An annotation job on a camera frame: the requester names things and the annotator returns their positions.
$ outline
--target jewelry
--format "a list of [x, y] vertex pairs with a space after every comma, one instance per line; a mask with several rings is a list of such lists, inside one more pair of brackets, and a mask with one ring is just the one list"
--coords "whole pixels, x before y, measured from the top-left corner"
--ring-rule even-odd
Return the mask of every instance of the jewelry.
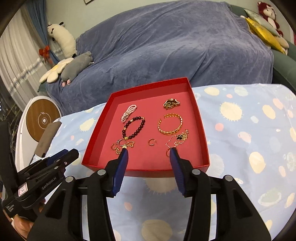
[[150, 141], [154, 141], [154, 142], [157, 144], [156, 140], [154, 140], [154, 139], [150, 139], [150, 140], [148, 141], [148, 145], [149, 145], [149, 146], [154, 146], [154, 143], [150, 144]]
[[[139, 126], [139, 128], [134, 132], [134, 134], [130, 135], [129, 137], [126, 136], [126, 129], [128, 128], [128, 126], [136, 121], [136, 120], [140, 120], [142, 119], [142, 122], [141, 122], [141, 125]], [[138, 135], [138, 133], [140, 133], [140, 130], [142, 130], [142, 128], [144, 127], [145, 125], [145, 118], [144, 117], [141, 117], [141, 116], [137, 116], [137, 117], [134, 117], [132, 120], [129, 120], [126, 125], [124, 126], [123, 130], [122, 130], [122, 137], [125, 139], [125, 140], [130, 140], [132, 138], [134, 138], [136, 135]]]
[[163, 131], [160, 129], [160, 123], [161, 123], [161, 119], [159, 119], [159, 122], [158, 122], [158, 130], [161, 134], [164, 134], [164, 135], [173, 135], [175, 133], [177, 133], [178, 131], [180, 131], [182, 125], [183, 125], [183, 119], [180, 115], [178, 114], [174, 114], [174, 113], [171, 113], [171, 114], [166, 114], [164, 115], [165, 118], [168, 118], [168, 117], [178, 117], [181, 121], [181, 124], [179, 125], [179, 127], [176, 129], [176, 130], [173, 130], [173, 131]]
[[167, 151], [166, 151], [166, 153], [165, 153], [167, 157], [170, 157], [170, 156], [168, 155], [168, 151], [169, 151], [169, 150], [170, 150], [170, 148], [168, 148]]
[[[124, 145], [120, 145], [120, 142], [121, 142], [121, 141], [125, 141], [125, 144], [124, 144]], [[117, 155], [119, 155], [119, 154], [121, 153], [121, 150], [117, 147], [117, 145], [121, 146], [122, 148], [128, 148], [128, 147], [133, 148], [133, 147], [134, 147], [134, 144], [135, 144], [134, 141], [129, 141], [129, 142], [127, 142], [127, 141], [124, 140], [124, 139], [120, 139], [120, 140], [117, 140], [116, 144], [113, 143], [113, 144], [111, 145], [111, 149], [114, 150], [115, 153], [116, 153]]]
[[121, 117], [121, 122], [125, 123], [128, 117], [137, 109], [137, 106], [135, 104], [132, 104], [128, 107], [126, 112], [123, 113], [123, 116]]
[[168, 100], [163, 104], [163, 107], [164, 107], [166, 110], [173, 109], [173, 108], [176, 107], [176, 106], [180, 106], [180, 102], [177, 101], [176, 99], [168, 99]]
[[185, 133], [182, 132], [182, 134], [180, 135], [176, 135], [176, 136], [171, 136], [170, 140], [165, 144], [168, 148], [171, 148], [168, 144], [170, 143], [170, 141], [172, 140], [173, 137], [177, 137], [177, 140], [175, 141], [175, 146], [173, 147], [177, 147], [178, 145], [181, 145], [185, 142], [185, 140], [188, 138], [189, 135], [189, 131], [188, 129], [185, 130]]

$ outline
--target gray plush toy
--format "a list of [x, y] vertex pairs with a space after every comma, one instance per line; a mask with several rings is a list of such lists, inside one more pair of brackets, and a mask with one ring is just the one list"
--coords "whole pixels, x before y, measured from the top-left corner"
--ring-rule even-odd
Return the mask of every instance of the gray plush toy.
[[66, 83], [69, 85], [80, 72], [88, 66], [91, 66], [93, 63], [93, 58], [89, 51], [77, 56], [63, 70], [61, 74], [63, 80], [62, 86], [65, 87]]

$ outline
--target white curtain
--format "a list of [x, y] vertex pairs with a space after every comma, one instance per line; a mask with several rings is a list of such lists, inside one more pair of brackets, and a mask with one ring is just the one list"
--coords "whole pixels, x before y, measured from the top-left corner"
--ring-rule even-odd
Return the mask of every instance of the white curtain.
[[38, 95], [39, 80], [50, 68], [40, 58], [39, 47], [19, 10], [0, 38], [0, 76], [22, 111]]

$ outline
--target human hand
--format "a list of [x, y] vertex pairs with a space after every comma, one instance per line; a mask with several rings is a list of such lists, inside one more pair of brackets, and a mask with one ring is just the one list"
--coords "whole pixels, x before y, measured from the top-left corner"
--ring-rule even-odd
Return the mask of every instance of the human hand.
[[[45, 199], [41, 200], [40, 202], [40, 206], [39, 206], [39, 212], [42, 211], [42, 209], [45, 206]], [[16, 215], [13, 219], [13, 227], [15, 228], [15, 230], [19, 233], [19, 235], [21, 235], [23, 238], [27, 238], [28, 234], [33, 226], [33, 222], [25, 219], [25, 218], [21, 218], [18, 215]]]

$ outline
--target red tray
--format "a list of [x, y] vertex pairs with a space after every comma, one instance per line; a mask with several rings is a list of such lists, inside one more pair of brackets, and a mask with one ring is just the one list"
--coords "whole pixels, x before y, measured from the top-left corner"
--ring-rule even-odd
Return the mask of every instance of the red tray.
[[[181, 105], [166, 110], [163, 104], [170, 98], [177, 99]], [[143, 116], [146, 122], [141, 132], [132, 139], [134, 147], [128, 148], [126, 176], [173, 177], [170, 160], [166, 156], [168, 147], [165, 145], [171, 136], [161, 134], [157, 128], [159, 119], [162, 119], [160, 127], [164, 131], [172, 131], [180, 125], [177, 117], [164, 119], [164, 115], [169, 113], [179, 114], [183, 118], [183, 126], [175, 135], [185, 132], [185, 129], [189, 131], [188, 139], [177, 146], [180, 157], [204, 172], [208, 169], [210, 161], [205, 132], [187, 78], [160, 81], [111, 94], [90, 137], [82, 160], [84, 166], [96, 171], [105, 168], [108, 161], [118, 157], [111, 145], [122, 139], [125, 124], [121, 122], [121, 116], [132, 104], [137, 105], [137, 109], [128, 120]], [[132, 123], [126, 135], [134, 133], [140, 123], [139, 120]], [[151, 138], [157, 140], [154, 146], [148, 145]]]

